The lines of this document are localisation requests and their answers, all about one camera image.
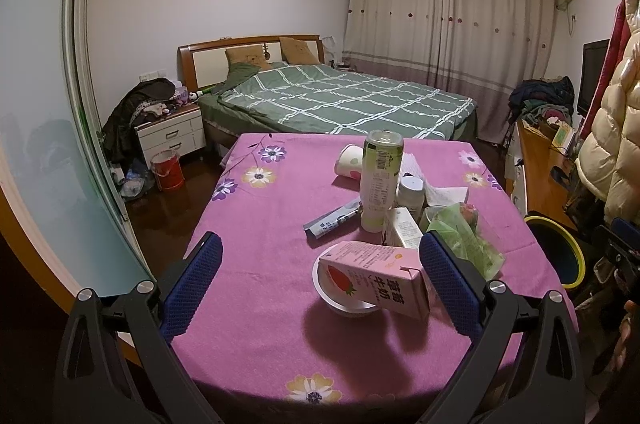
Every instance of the black monitor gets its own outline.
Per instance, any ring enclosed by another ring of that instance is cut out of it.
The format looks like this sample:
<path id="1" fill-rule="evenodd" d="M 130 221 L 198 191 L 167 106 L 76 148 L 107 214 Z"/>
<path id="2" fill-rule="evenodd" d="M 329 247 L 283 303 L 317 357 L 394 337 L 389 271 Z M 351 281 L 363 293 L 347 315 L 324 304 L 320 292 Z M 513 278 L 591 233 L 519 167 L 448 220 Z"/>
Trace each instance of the black monitor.
<path id="1" fill-rule="evenodd" d="M 609 40 L 585 43 L 582 52 L 582 78 L 578 94 L 578 114 L 586 115 L 596 92 L 600 73 L 607 55 Z"/>

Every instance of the red bucket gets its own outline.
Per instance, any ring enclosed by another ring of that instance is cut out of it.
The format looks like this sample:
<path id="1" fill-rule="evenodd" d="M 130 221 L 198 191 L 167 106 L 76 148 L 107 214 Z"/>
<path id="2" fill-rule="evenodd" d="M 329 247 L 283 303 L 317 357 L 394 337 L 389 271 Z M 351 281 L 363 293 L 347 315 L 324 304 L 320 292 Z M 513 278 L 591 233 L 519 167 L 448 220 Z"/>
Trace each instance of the red bucket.
<path id="1" fill-rule="evenodd" d="M 172 149 L 156 153 L 151 158 L 151 170 L 156 175 L 156 183 L 160 191 L 171 191 L 184 184 L 184 176 L 180 168 L 180 155 Z"/>

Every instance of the pillow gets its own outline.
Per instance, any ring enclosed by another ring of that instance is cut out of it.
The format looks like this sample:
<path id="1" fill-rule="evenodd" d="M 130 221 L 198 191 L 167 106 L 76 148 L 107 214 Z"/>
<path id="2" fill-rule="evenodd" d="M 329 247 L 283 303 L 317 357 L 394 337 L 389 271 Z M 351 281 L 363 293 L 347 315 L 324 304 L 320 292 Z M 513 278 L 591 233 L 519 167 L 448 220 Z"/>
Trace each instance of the pillow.
<path id="1" fill-rule="evenodd" d="M 232 63 L 251 63 L 260 67 L 260 70 L 271 70 L 273 68 L 264 58 L 262 45 L 231 47 L 225 50 L 225 54 L 229 65 Z"/>
<path id="2" fill-rule="evenodd" d="M 302 40 L 280 38 L 280 51 L 290 65 L 319 65 L 318 58 L 309 50 L 309 46 Z"/>

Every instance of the red garment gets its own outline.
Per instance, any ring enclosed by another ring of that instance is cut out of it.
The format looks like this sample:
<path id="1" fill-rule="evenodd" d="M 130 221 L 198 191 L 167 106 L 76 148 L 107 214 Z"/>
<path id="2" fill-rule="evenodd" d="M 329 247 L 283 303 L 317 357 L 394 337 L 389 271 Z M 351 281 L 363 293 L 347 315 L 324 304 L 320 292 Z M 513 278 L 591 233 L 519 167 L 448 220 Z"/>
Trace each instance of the red garment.
<path id="1" fill-rule="evenodd" d="M 613 24 L 613 33 L 611 34 L 611 39 L 609 40 L 607 55 L 604 59 L 602 71 L 600 72 L 600 78 L 598 79 L 598 86 L 596 87 L 596 91 L 593 94 L 593 99 L 591 100 L 591 105 L 589 106 L 587 117 L 585 117 L 582 128 L 580 129 L 581 139 L 586 139 L 587 135 L 591 133 L 591 124 L 593 123 L 593 118 L 596 116 L 596 112 L 598 112 L 598 109 L 600 108 L 600 105 L 602 103 L 604 91 L 607 89 L 607 86 L 609 86 L 609 82 L 613 77 L 613 72 L 615 72 L 616 67 L 622 61 L 626 44 L 628 43 L 629 38 L 631 38 L 631 31 L 629 29 L 628 23 L 626 22 L 625 13 L 625 0 L 622 0 L 616 10 L 616 19 Z"/>

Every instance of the floral curtain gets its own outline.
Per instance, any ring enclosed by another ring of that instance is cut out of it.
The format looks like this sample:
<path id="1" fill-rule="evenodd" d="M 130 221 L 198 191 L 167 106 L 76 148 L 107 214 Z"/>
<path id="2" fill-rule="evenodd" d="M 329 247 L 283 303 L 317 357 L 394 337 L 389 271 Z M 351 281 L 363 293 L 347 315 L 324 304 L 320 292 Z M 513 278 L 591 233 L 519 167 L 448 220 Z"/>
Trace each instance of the floral curtain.
<path id="1" fill-rule="evenodd" d="M 478 135 L 498 143 L 508 99 L 543 77 L 554 0 L 350 0 L 344 57 L 360 72 L 472 97 Z"/>

